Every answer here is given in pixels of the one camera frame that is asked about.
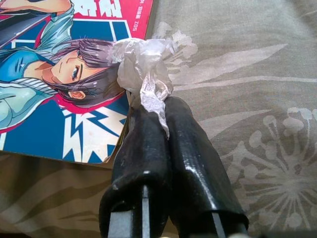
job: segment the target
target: character's eye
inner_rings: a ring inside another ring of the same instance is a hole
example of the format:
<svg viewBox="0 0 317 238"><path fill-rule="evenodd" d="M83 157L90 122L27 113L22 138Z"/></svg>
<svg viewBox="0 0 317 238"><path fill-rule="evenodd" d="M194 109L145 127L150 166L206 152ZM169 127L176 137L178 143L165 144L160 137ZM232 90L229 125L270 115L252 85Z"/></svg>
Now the character's eye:
<svg viewBox="0 0 317 238"><path fill-rule="evenodd" d="M75 81L75 79L77 78L77 76L78 76L78 71L79 71L79 67L78 66L76 66L75 68L74 68L74 70L73 70L73 74L72 74L72 79L73 79L73 81Z"/></svg>

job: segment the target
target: anime character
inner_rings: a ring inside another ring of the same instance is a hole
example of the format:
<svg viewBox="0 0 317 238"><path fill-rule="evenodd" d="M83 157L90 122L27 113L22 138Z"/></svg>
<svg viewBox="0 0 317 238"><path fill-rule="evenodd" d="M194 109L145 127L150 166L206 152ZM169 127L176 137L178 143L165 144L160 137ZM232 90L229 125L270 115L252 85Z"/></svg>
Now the anime character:
<svg viewBox="0 0 317 238"><path fill-rule="evenodd" d="M78 107L91 107L123 92L118 64L107 60L112 43L72 40L74 6L70 0L5 0L1 13L36 10L51 20L36 49L0 50L0 129L15 126L56 93Z"/></svg>

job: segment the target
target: character's face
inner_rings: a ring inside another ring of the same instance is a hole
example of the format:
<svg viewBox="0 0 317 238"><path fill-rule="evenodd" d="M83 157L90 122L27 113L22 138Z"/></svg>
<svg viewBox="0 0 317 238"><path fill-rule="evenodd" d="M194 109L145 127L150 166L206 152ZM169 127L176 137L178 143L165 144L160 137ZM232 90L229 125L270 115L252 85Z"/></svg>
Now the character's face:
<svg viewBox="0 0 317 238"><path fill-rule="evenodd" d="M78 51L72 51L64 55L57 64L51 68L52 81L57 84L67 84L83 80L89 76L99 73L106 68L89 68L82 60ZM69 92L72 98L83 99L82 91Z"/></svg>

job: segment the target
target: crumpled plastic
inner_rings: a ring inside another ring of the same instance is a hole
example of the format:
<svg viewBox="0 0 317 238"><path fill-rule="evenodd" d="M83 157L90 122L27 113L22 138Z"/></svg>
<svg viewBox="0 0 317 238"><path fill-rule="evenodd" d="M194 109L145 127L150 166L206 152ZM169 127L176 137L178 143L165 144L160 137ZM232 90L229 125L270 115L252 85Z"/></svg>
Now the crumpled plastic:
<svg viewBox="0 0 317 238"><path fill-rule="evenodd" d="M120 63L118 84L131 92L131 101L140 97L148 112L154 112L169 138L164 100L171 95L173 85L163 59L175 54L177 46L171 39L124 39L114 43L110 60Z"/></svg>

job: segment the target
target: bed cover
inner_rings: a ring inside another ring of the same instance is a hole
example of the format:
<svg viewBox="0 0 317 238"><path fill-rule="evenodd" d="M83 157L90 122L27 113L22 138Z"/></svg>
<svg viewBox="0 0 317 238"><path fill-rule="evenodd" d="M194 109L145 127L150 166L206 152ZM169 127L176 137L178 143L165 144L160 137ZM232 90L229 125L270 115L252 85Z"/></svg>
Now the bed cover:
<svg viewBox="0 0 317 238"><path fill-rule="evenodd" d="M317 229L317 2L161 0L153 37L181 45L166 59L173 94L220 154L251 234ZM98 238L110 177L2 154L0 232Z"/></svg>

